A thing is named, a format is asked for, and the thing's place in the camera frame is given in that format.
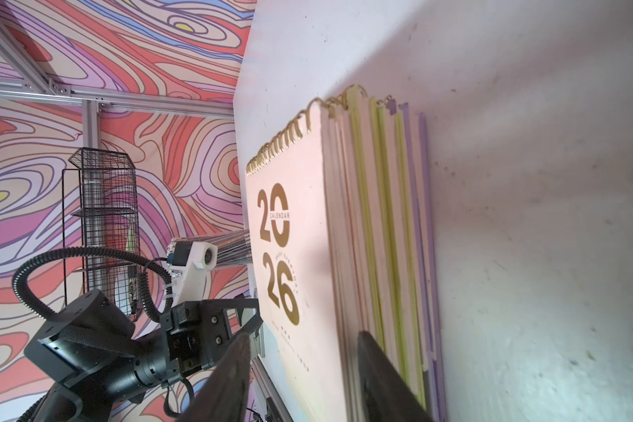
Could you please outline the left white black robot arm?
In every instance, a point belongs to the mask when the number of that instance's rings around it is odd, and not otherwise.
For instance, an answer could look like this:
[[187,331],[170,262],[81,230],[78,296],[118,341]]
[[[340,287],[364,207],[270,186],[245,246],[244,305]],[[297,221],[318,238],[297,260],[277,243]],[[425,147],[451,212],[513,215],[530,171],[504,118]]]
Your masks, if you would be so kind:
[[[29,287],[30,275],[67,258],[111,258],[138,267],[138,296],[158,328],[135,337],[134,323],[98,289],[53,311]],[[172,277],[163,260],[105,247],[67,247],[26,261],[12,278],[17,299],[44,321],[26,345],[30,362],[52,379],[49,391],[22,415],[24,421],[107,421],[116,404],[140,404],[154,388],[182,383],[184,411],[165,406],[178,421],[241,421],[248,406],[251,336],[263,321],[258,301],[232,299],[154,304],[149,274]]]

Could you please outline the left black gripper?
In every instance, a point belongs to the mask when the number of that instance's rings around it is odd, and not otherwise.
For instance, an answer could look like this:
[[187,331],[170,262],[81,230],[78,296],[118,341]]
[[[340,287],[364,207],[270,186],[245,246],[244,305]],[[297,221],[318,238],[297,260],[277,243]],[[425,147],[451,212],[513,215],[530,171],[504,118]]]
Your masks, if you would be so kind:
[[262,325],[257,299],[183,302],[162,316],[160,328],[128,341],[105,380],[107,395],[134,399],[219,362],[176,420],[243,421]]

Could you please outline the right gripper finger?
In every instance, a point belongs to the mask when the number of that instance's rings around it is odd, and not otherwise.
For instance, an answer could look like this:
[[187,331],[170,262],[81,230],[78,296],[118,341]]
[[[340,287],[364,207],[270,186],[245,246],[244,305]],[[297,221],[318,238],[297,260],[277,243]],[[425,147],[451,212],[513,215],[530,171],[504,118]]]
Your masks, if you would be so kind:
[[357,337],[358,371],[365,421],[433,421],[374,337]]

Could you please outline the pink 2026 calendar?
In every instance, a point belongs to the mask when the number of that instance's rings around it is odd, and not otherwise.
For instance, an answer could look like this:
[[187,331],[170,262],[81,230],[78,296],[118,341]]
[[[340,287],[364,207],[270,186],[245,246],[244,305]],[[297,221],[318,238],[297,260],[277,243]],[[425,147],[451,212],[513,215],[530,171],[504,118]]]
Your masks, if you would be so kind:
[[309,421],[346,421],[323,144],[327,105],[312,100],[246,167],[260,313]]

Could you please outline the green calendar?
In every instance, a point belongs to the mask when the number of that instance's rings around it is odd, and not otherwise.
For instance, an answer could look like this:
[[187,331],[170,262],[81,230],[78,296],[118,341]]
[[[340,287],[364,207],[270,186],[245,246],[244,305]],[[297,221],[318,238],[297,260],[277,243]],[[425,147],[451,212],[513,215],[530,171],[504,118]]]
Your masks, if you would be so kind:
[[404,350],[404,334],[402,333],[403,319],[400,316],[397,299],[397,256],[394,235],[390,233],[393,223],[390,221],[391,211],[388,193],[388,165],[383,156],[383,128],[379,100],[376,97],[369,100],[370,123],[373,137],[376,162],[377,191],[379,195],[379,209],[381,213],[381,234],[383,235],[384,279],[382,293],[385,314],[385,351],[388,353],[392,365],[400,376],[405,379],[407,367]]
[[371,281],[377,280],[375,242],[369,234],[370,213],[360,129],[360,103],[367,93],[358,84],[327,100],[329,135],[325,145],[328,222],[332,225],[336,311],[341,335],[346,415],[365,420],[358,337],[375,332]]
[[400,152],[400,114],[397,102],[392,100],[388,104],[391,113],[390,134],[388,141],[389,165],[390,165],[390,189],[393,193],[394,225],[396,231],[398,275],[401,289],[401,311],[404,322],[404,379],[415,398],[420,402],[423,410],[427,408],[425,387],[423,381],[423,364],[421,351],[421,338],[418,329],[417,299],[414,295],[416,282],[414,278],[414,265],[411,262],[408,240],[408,221],[406,213],[406,194],[404,183],[404,167],[401,164]]

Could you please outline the purple calendar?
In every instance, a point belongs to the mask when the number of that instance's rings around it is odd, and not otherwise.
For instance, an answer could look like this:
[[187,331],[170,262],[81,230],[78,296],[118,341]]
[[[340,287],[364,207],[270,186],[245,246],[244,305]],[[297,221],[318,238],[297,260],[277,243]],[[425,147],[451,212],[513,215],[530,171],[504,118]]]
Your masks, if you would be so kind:
[[441,323],[434,247],[434,226],[430,195],[430,170],[427,119],[409,104],[399,106],[404,117],[413,217],[416,239],[420,242],[422,318],[426,324],[428,408],[435,421],[446,421],[448,409],[441,350]]

